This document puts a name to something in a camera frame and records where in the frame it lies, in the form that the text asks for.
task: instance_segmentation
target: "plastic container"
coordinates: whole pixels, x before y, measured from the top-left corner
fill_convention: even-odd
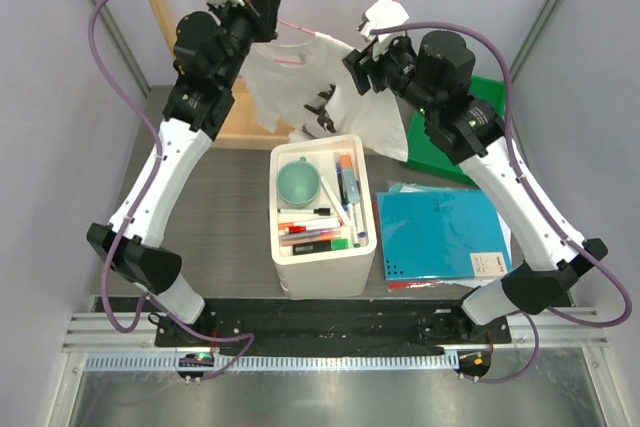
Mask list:
[[[278,197],[276,177],[288,162],[301,156],[311,162],[323,175],[334,194],[340,198],[336,162],[339,154],[349,154],[360,182],[364,231],[367,236],[360,239],[361,246],[333,252],[292,255],[291,247],[281,247],[278,223],[307,220],[313,216],[279,214],[278,208],[289,207]],[[305,208],[331,207],[335,211],[324,188]],[[350,297],[362,293],[369,277],[378,239],[371,204],[371,193],[364,160],[362,142],[357,135],[341,135],[327,139],[310,140],[280,145],[271,151],[269,168],[269,229],[271,257],[280,277],[280,285],[288,297],[300,299],[327,299]],[[351,239],[349,227],[341,228],[341,236]]]

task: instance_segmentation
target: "gray table surface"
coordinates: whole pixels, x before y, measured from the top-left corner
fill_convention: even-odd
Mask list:
[[[169,87],[154,87],[147,113],[160,122]],[[405,108],[404,118],[409,111]],[[141,128],[120,192],[121,202],[137,178],[152,141]],[[204,297],[283,297],[271,260],[268,226],[268,151],[211,149],[194,168],[171,214],[163,247],[183,260],[183,275]],[[379,155],[366,157],[372,193],[389,189],[396,181],[432,186],[456,186],[440,177],[407,169]],[[522,260],[512,245],[514,265]],[[362,298],[457,299],[467,289],[441,285],[390,292],[384,280],[380,245]],[[99,272],[92,293],[99,294]],[[111,275],[111,295],[138,295],[140,291]]]

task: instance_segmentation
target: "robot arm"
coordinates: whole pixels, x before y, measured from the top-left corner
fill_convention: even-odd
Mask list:
[[[371,43],[352,51],[343,63],[361,95],[388,88],[420,113],[431,142],[487,194],[522,246],[522,265],[461,300],[461,334],[476,335],[481,326],[514,311],[541,312],[593,265],[555,233],[520,183],[507,155],[504,121],[489,103],[469,92],[475,56],[464,39],[453,32],[432,31],[416,53],[402,33],[385,34],[383,39],[371,34],[378,26],[404,23],[408,15],[400,9],[391,0],[370,8],[359,30]],[[607,253],[602,241],[585,240],[562,217],[514,148],[523,175],[546,209],[570,239],[602,259]]]
[[[280,0],[205,0],[211,11],[193,12],[176,27],[178,79],[163,111],[163,158],[155,181],[117,246],[111,268],[155,296],[193,330],[209,335],[210,309],[181,275],[180,256],[161,247],[184,184],[215,140],[234,99],[231,87],[254,42],[276,38]],[[92,224],[87,240],[104,261],[156,162],[153,149],[133,189],[107,225]]]

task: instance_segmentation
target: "teal folder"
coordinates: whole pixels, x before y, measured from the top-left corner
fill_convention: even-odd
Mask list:
[[[483,192],[377,197],[387,281],[490,279],[511,270],[498,213]]]

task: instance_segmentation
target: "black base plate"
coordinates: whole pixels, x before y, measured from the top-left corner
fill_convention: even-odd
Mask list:
[[[114,310],[130,311],[136,299],[114,298]],[[452,333],[446,309],[456,301],[208,299],[218,337],[253,332],[251,355],[269,357],[381,357],[439,354],[437,346],[486,343],[486,336],[463,340]],[[96,304],[102,311],[102,303]],[[155,309],[149,304],[148,312]],[[506,319],[489,324],[495,344],[511,342]],[[157,347],[206,346],[185,343],[172,328],[156,334]],[[220,345],[235,355],[241,343]]]

